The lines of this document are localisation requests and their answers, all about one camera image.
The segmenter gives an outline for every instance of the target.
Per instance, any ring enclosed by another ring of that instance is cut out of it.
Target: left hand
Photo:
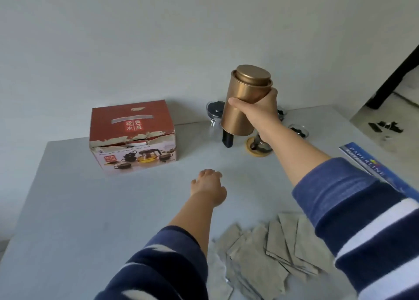
[[[227,190],[221,186],[221,172],[212,169],[205,169],[198,174],[198,177],[191,182],[192,195],[207,195],[214,207],[224,202],[227,197]]]

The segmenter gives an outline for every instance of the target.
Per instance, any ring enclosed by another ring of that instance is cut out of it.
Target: box lid
[[[123,145],[175,132],[165,100],[92,109],[89,147]]]

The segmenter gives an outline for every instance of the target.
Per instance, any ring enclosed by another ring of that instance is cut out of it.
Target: white table
[[[338,146],[354,141],[418,185],[332,107],[291,111],[285,124],[291,123],[304,125],[308,140],[332,156],[343,156]],[[222,171],[228,190],[214,212],[211,238],[235,221],[246,228],[278,212],[300,211],[274,155],[249,155],[246,138],[227,149],[209,139],[209,124],[176,126],[177,162],[115,177],[103,175],[87,138],[49,142],[0,266],[0,299],[92,299],[178,212],[189,182],[204,168]],[[281,299],[333,300],[353,292],[339,271],[306,284],[290,279],[288,286]]]

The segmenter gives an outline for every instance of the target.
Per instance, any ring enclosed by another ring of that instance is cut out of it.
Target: striped sleeve
[[[293,196],[359,300],[419,299],[419,204],[343,158],[307,174]]]
[[[186,230],[167,226],[133,255],[95,300],[208,299],[207,260]]]

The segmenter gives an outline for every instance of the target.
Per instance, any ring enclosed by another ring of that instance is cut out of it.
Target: red cardboard box
[[[175,127],[166,102],[93,108],[89,147],[108,174],[175,161]]]

